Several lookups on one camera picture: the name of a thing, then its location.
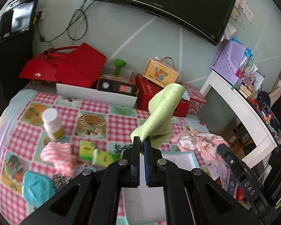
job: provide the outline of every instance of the red box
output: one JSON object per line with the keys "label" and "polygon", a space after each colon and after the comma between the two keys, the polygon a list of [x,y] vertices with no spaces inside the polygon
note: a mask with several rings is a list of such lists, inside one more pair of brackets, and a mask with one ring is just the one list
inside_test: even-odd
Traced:
{"label": "red box", "polygon": [[[137,108],[144,111],[149,111],[148,105],[149,101],[163,88],[159,85],[153,83],[152,81],[146,79],[142,75],[138,74],[136,76],[136,85],[139,89],[137,95]],[[176,107],[173,116],[177,117],[186,117],[187,111],[189,108],[189,101],[181,99],[178,106]]]}

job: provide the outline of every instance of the gift box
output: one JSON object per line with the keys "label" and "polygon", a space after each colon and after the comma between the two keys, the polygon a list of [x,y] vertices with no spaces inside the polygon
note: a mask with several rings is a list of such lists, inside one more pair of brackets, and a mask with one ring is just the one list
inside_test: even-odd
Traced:
{"label": "gift box", "polygon": [[196,115],[199,110],[206,104],[206,100],[201,95],[200,91],[191,85],[181,83],[189,94],[189,109],[188,114]]}
{"label": "gift box", "polygon": [[[148,111],[149,101],[160,92],[163,88],[138,74],[136,76],[136,85],[139,89],[136,105],[140,110]],[[181,99],[178,106],[174,110],[173,116],[186,117],[189,109],[189,101]]]}

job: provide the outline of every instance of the box handle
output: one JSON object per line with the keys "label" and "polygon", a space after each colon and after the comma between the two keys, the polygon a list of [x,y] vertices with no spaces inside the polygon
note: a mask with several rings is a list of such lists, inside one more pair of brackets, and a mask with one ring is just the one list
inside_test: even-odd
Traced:
{"label": "box handle", "polygon": [[164,59],[171,59],[173,61],[173,69],[176,70],[175,68],[175,64],[174,64],[174,60],[171,57],[165,57],[165,58],[161,58],[160,61],[163,61]]}

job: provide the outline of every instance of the teal fabric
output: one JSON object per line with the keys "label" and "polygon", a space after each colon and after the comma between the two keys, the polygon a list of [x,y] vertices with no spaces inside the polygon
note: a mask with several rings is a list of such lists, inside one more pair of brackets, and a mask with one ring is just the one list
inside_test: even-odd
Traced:
{"label": "teal fabric", "polygon": [[40,207],[55,193],[54,183],[47,176],[32,171],[25,172],[22,195],[27,203]]}

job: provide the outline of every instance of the white desk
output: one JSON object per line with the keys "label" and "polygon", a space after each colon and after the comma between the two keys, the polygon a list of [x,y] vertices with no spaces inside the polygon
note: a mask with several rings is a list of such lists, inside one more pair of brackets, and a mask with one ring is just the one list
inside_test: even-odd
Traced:
{"label": "white desk", "polygon": [[205,97],[211,87],[232,108],[256,144],[257,147],[242,159],[250,168],[254,167],[277,146],[273,136],[259,115],[242,95],[235,89],[231,90],[231,85],[213,70],[202,86],[200,93]]}

